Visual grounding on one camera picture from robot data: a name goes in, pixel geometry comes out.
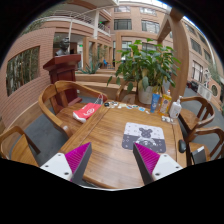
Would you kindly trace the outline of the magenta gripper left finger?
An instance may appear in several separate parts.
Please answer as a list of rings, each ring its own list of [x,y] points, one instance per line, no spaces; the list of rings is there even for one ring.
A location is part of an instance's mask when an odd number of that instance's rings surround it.
[[[91,153],[92,144],[88,142],[66,154],[57,153],[41,169],[80,185]]]

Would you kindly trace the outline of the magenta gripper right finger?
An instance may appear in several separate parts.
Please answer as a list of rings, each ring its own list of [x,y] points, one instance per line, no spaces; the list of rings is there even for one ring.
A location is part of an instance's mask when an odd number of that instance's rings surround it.
[[[133,144],[133,154],[145,185],[182,169],[168,154],[158,154],[138,143]]]

